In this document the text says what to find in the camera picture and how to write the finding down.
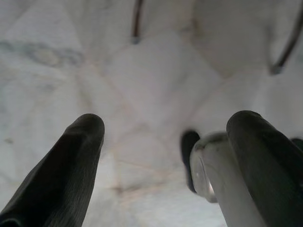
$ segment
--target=marble floor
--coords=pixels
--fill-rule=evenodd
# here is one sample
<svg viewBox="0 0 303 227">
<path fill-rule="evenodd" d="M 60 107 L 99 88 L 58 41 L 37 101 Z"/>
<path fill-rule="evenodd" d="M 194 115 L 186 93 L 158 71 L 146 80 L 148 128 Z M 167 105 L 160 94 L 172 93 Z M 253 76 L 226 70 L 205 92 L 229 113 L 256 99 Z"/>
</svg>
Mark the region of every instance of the marble floor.
<svg viewBox="0 0 303 227">
<path fill-rule="evenodd" d="M 130 43 L 134 0 L 0 1 L 0 209 L 64 129 L 94 113 L 106 135 L 84 227 L 226 226 L 217 204 L 187 189 L 180 134 L 222 131 L 249 109 L 287 136 L 303 136 L 303 42 L 276 77 L 259 58 L 239 67 L 241 54 L 220 68 L 228 53 L 214 61 L 218 49 L 204 53 L 192 41 L 197 1 L 146 0 L 139 45 Z M 260 2 L 233 8 L 236 16 L 258 13 L 247 20 L 254 35 L 273 4 Z M 298 2 L 276 7 L 273 55 Z"/>
</svg>

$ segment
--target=chair leg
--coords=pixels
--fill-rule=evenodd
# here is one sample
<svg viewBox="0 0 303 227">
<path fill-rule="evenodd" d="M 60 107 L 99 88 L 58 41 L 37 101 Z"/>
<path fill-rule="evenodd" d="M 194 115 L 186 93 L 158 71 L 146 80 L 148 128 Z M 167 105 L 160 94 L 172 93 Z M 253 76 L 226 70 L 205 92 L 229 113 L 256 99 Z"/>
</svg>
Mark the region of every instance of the chair leg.
<svg viewBox="0 0 303 227">
<path fill-rule="evenodd" d="M 132 28 L 132 43 L 138 44 L 140 42 L 140 20 L 142 13 L 143 0 L 136 0 L 134 6 L 134 18 Z"/>
<path fill-rule="evenodd" d="M 279 60 L 273 65 L 271 72 L 273 75 L 280 74 L 285 67 L 286 62 L 288 61 L 291 53 L 294 50 L 294 47 L 299 41 L 299 37 L 303 28 L 303 2 L 301 3 L 301 10 L 298 16 L 298 19 L 295 23 L 294 29 L 291 33 L 291 37 L 286 45 L 282 55 Z"/>
</svg>

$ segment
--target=white marble tile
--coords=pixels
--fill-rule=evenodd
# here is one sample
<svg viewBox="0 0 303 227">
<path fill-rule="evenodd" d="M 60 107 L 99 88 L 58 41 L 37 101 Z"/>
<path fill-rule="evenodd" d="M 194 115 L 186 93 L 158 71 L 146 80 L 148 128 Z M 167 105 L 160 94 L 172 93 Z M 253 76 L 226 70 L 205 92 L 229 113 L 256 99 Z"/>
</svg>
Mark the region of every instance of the white marble tile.
<svg viewBox="0 0 303 227">
<path fill-rule="evenodd" d="M 44 157 L 68 125 L 86 113 L 78 95 L 75 83 L 63 84 L 11 133 L 20 178 Z"/>
<path fill-rule="evenodd" d="M 258 19 L 261 1 L 197 0 L 193 43 L 224 78 L 243 67 L 265 64 L 268 55 L 268 20 Z"/>
<path fill-rule="evenodd" d="M 19 184 L 0 184 L 0 210 L 6 206 L 18 187 Z"/>
<path fill-rule="evenodd" d="M 193 128 L 200 135 L 225 131 L 229 118 L 240 110 L 258 110 L 255 98 L 266 82 L 266 69 L 247 68 L 233 76 L 199 107 L 185 128 Z"/>
<path fill-rule="evenodd" d="M 88 57 L 105 74 L 112 55 L 131 45 L 134 0 L 66 0 Z M 170 27 L 179 27 L 190 14 L 190 3 L 180 0 L 146 0 L 140 33 L 143 39 Z"/>
<path fill-rule="evenodd" d="M 175 132 L 220 83 L 171 30 L 121 52 L 109 68 L 107 77 L 160 137 Z"/>
<path fill-rule="evenodd" d="M 131 131 L 140 121 L 137 114 L 127 105 L 121 94 L 107 78 L 101 77 L 93 65 L 85 65 L 74 72 L 77 88 L 81 94 L 80 102 L 85 103 L 87 111 L 99 115 L 105 124 L 104 149 L 111 148 L 119 139 Z"/>
<path fill-rule="evenodd" d="M 122 221 L 123 227 L 142 227 L 140 221 L 135 217 L 135 215 L 128 210 L 122 211 Z"/>
<path fill-rule="evenodd" d="M 128 206 L 147 227 L 226 226 L 218 204 L 208 203 L 179 183 L 132 197 Z"/>
<path fill-rule="evenodd" d="M 33 0 L 2 0 L 0 2 L 0 37 L 28 9 Z"/>
<path fill-rule="evenodd" d="M 5 34 L 10 41 L 81 50 L 72 22 L 58 1 L 38 0 Z"/>
<path fill-rule="evenodd" d="M 32 95 L 17 79 L 13 79 L 0 90 L 1 139 L 16 127 L 34 107 Z"/>
<path fill-rule="evenodd" d="M 115 190 L 93 193 L 83 227 L 121 227 L 120 205 Z"/>
<path fill-rule="evenodd" d="M 98 193 L 104 188 L 117 188 L 117 172 L 115 159 L 112 153 L 104 154 L 101 150 L 101 158 L 98 164 L 94 191 Z"/>
<path fill-rule="evenodd" d="M 178 24 L 182 18 L 181 1 L 146 0 L 143 3 L 141 18 L 142 37 L 154 35 Z"/>
<path fill-rule="evenodd" d="M 123 193 L 136 192 L 140 189 L 155 187 L 165 182 L 165 176 L 152 169 L 124 162 L 118 162 L 117 169 L 120 182 L 119 187 Z"/>
<path fill-rule="evenodd" d="M 10 138 L 19 156 L 20 176 L 24 177 L 50 150 L 65 128 L 82 114 L 93 113 L 105 119 L 106 134 L 102 149 L 105 153 L 132 128 L 132 116 L 129 119 L 125 117 L 120 95 L 105 78 L 96 74 L 90 66 L 79 69 L 73 76 L 39 103 L 11 133 Z M 47 90 L 38 89 L 36 92 L 37 96 L 46 96 Z"/>
<path fill-rule="evenodd" d="M 114 151 L 120 161 L 158 171 L 172 168 L 172 159 L 167 149 L 146 128 L 139 128 L 129 133 Z"/>
<path fill-rule="evenodd" d="M 0 182 L 11 183 L 17 180 L 16 156 L 12 144 L 6 140 L 0 144 Z"/>
</svg>

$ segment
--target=metal rod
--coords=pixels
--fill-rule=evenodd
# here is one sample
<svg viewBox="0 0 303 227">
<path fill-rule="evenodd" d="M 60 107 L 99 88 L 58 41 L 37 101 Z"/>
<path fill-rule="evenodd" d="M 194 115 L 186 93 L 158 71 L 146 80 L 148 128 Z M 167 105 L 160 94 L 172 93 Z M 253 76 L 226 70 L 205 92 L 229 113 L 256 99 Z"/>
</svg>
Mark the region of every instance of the metal rod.
<svg viewBox="0 0 303 227">
<path fill-rule="evenodd" d="M 299 13 L 297 21 L 295 23 L 294 29 L 291 33 L 291 36 L 289 38 L 289 41 L 288 41 L 282 55 L 280 56 L 279 60 L 273 65 L 273 67 L 271 69 L 273 75 L 277 75 L 282 72 L 283 68 L 285 67 L 286 62 L 288 61 L 291 53 L 294 50 L 294 47 L 298 43 L 302 28 L 303 28 L 303 1 L 301 3 L 300 13 Z"/>
<path fill-rule="evenodd" d="M 138 44 L 140 42 L 140 19 L 142 12 L 143 0 L 137 0 L 134 6 L 134 18 L 132 28 L 132 43 Z"/>
</svg>

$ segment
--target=dark metal leg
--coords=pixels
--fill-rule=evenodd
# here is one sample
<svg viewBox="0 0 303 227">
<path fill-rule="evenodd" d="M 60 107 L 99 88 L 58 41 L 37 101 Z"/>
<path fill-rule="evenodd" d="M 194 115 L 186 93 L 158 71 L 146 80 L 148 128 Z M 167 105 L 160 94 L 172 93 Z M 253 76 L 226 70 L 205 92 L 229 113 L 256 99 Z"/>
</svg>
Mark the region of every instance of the dark metal leg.
<svg viewBox="0 0 303 227">
<path fill-rule="evenodd" d="M 301 3 L 300 14 L 298 16 L 298 19 L 296 21 L 296 24 L 294 26 L 294 29 L 292 31 L 288 44 L 287 44 L 286 48 L 284 49 L 279 60 L 273 65 L 273 67 L 271 69 L 271 72 L 273 75 L 277 75 L 282 72 L 286 62 L 288 61 L 291 53 L 294 50 L 295 45 L 298 43 L 302 28 L 303 28 L 303 2 Z"/>
<path fill-rule="evenodd" d="M 138 44 L 140 42 L 140 19 L 142 11 L 143 0 L 137 0 L 134 6 L 134 18 L 132 28 L 132 43 Z"/>
</svg>

